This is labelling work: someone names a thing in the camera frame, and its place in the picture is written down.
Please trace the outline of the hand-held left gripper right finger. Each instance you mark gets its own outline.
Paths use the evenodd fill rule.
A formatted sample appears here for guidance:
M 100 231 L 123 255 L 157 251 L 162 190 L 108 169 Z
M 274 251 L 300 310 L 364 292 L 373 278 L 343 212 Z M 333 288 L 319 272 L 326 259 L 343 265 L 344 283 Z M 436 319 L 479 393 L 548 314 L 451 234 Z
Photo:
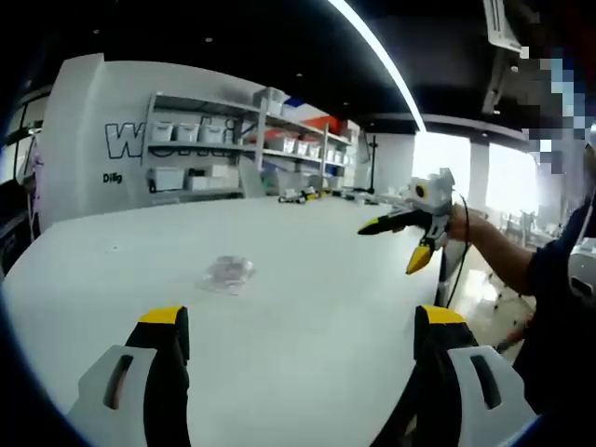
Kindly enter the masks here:
M 382 446 L 514 446 L 535 421 L 522 379 L 451 309 L 419 305 L 414 367 Z

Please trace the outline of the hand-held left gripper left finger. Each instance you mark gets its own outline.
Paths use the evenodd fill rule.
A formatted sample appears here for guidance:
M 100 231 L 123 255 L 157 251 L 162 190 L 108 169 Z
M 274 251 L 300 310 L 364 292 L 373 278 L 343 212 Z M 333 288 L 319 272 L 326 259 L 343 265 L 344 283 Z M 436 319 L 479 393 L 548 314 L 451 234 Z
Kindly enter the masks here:
M 67 418 L 90 446 L 189 446 L 188 309 L 143 315 L 78 381 Z

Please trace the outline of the person's right hand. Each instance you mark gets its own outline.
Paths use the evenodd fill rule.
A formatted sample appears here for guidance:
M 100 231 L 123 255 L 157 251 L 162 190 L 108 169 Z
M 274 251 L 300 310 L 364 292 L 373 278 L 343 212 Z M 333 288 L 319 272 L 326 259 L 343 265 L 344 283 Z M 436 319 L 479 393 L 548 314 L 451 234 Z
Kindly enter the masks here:
M 473 219 L 464 205 L 453 204 L 448 223 L 448 237 L 450 239 L 469 243 L 472 238 Z

